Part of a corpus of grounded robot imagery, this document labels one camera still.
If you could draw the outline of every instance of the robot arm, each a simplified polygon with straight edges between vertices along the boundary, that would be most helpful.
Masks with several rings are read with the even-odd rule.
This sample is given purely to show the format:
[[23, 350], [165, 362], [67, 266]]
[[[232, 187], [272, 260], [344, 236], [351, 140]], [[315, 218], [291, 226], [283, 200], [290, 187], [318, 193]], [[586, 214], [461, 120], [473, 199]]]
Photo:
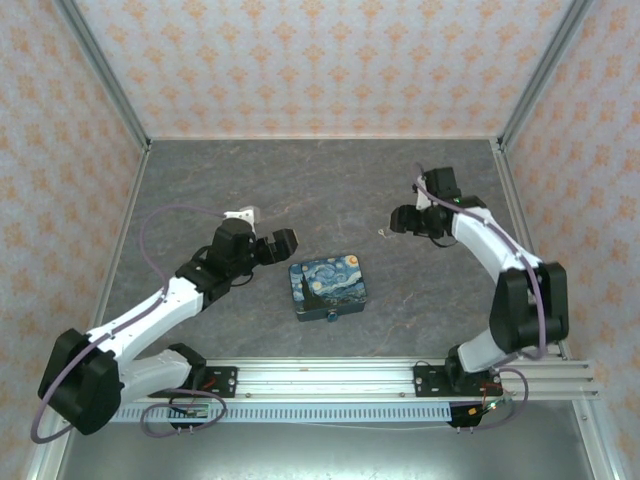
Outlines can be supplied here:
[[[49, 401], [81, 433], [88, 435], [102, 428], [121, 404], [168, 388], [200, 388], [206, 361], [186, 345], [171, 345], [153, 357], [134, 359], [167, 331], [229, 292], [238, 277], [253, 275], [254, 267], [286, 260], [295, 252], [298, 241], [293, 230], [274, 232], [275, 241], [269, 243], [256, 237], [257, 220], [258, 210], [253, 207], [226, 212], [211, 245], [200, 248], [176, 271], [168, 289], [159, 290], [85, 335], [74, 329], [60, 335], [38, 389], [39, 397], [44, 397], [80, 351], [105, 334], [110, 338], [71, 370]], [[154, 310], [126, 329], [119, 328], [156, 304], [160, 296], [163, 301]]]
[[[480, 199], [463, 197], [452, 168], [422, 173], [416, 183], [416, 205], [394, 210], [391, 230], [411, 231], [433, 239], [445, 234], [454, 237], [474, 254], [496, 284], [489, 328], [450, 352], [447, 363], [452, 380], [487, 370], [514, 352], [538, 343], [537, 306], [524, 261], [533, 268], [539, 283], [547, 343], [566, 338], [569, 324], [564, 268], [557, 263], [545, 264], [527, 252], [496, 223]], [[455, 212], [432, 202], [425, 191], [464, 211]]]

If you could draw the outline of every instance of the patterned wallpaper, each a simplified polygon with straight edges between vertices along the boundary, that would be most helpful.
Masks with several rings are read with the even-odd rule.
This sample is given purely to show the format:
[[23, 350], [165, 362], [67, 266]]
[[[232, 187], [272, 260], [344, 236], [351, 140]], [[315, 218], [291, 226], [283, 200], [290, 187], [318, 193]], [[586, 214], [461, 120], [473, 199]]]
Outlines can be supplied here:
[[595, 0], [509, 160], [538, 251], [568, 270], [572, 353], [597, 359], [640, 472], [640, 16]]
[[52, 1], [0, 3], [0, 478], [55, 338], [86, 329], [139, 160]]
[[570, 0], [80, 0], [158, 137], [488, 136]]

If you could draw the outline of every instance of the starry night painting box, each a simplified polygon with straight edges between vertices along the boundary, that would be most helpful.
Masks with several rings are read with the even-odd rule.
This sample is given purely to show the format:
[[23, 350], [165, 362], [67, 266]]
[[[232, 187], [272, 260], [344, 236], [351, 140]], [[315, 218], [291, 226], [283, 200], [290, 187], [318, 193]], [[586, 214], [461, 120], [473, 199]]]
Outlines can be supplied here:
[[367, 291], [355, 255], [295, 263], [289, 267], [293, 303], [298, 320], [326, 318], [361, 312]]

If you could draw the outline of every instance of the gray marble floor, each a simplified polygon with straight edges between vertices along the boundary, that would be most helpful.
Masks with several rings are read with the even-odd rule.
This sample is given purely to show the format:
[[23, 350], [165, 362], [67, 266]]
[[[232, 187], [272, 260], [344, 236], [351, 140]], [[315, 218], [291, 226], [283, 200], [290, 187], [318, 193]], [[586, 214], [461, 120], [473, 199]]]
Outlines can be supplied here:
[[[488, 325], [494, 286], [462, 245], [388, 230], [394, 208], [414, 203], [409, 170], [453, 166], [463, 194], [478, 195], [511, 234], [504, 193], [488, 141], [264, 140], [163, 141], [153, 144], [107, 305], [105, 321], [159, 288], [137, 247], [143, 219], [184, 203], [214, 210], [256, 205], [261, 235], [295, 228], [289, 262], [255, 269], [253, 281], [158, 340], [146, 353], [184, 342], [220, 356], [442, 357]], [[219, 220], [169, 212], [147, 234], [150, 254], [175, 271], [210, 243]], [[369, 300], [364, 312], [301, 323], [288, 284], [289, 264], [355, 254]]]

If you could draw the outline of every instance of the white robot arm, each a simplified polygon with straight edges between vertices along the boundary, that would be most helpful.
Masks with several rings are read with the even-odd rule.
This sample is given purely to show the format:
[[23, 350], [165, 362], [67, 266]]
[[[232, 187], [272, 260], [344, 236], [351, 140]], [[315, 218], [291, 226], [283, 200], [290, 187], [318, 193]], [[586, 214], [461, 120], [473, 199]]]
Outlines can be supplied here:
[[[533, 269], [542, 293], [540, 308], [544, 310], [547, 343], [566, 338], [566, 272], [559, 264], [545, 264], [518, 245], [480, 199], [462, 197], [452, 168], [421, 173], [414, 191], [418, 194], [416, 206], [397, 208], [391, 215], [391, 229], [432, 239], [445, 234], [454, 237], [474, 254], [496, 284], [489, 328], [449, 354], [453, 377], [485, 371], [538, 343], [538, 306], [525, 272], [527, 266]], [[447, 204], [455, 210], [444, 206]]]
[[[167, 331], [229, 292], [238, 277], [253, 275], [257, 265], [286, 260], [295, 252], [298, 241], [291, 229], [274, 232], [272, 243], [257, 238], [258, 217], [254, 207], [226, 212], [211, 245], [183, 264], [168, 288], [85, 335], [74, 329], [60, 335], [38, 390], [40, 398], [78, 353], [95, 342], [101, 343], [62, 381], [49, 401], [85, 435], [102, 428], [121, 404], [165, 389], [200, 388], [206, 361], [186, 345], [171, 345], [158, 355], [135, 358]], [[155, 304], [156, 308], [123, 328]]]

